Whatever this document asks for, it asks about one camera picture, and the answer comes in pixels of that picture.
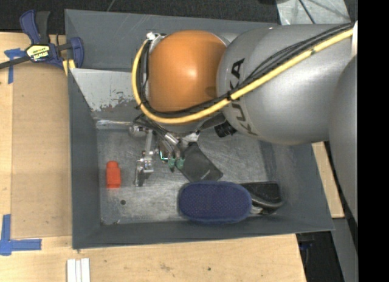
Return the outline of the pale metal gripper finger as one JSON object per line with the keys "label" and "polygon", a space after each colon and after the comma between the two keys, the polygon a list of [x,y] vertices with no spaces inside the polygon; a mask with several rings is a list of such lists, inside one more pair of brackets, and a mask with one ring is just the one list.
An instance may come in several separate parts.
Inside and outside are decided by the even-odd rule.
{"label": "pale metal gripper finger", "polygon": [[154,172],[154,151],[143,151],[143,171],[151,174]]}
{"label": "pale metal gripper finger", "polygon": [[135,178],[134,178],[134,185],[136,187],[142,187],[145,181],[143,166],[144,166],[143,159],[140,159],[136,162]]}

